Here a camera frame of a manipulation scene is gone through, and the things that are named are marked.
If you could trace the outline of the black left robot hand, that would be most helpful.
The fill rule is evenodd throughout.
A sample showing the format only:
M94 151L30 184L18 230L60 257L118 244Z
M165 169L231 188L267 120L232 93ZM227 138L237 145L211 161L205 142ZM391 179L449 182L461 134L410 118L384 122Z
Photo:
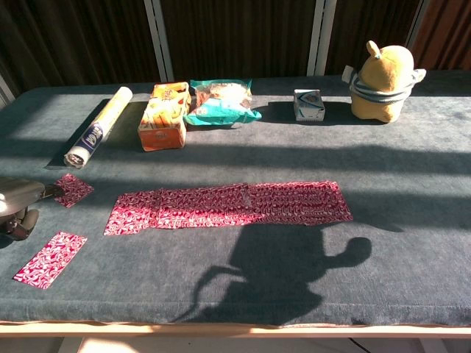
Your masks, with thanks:
M29 206L64 195L64 190L55 184L1 177L1 234L15 241L27 239L39 217L39 211L30 210Z

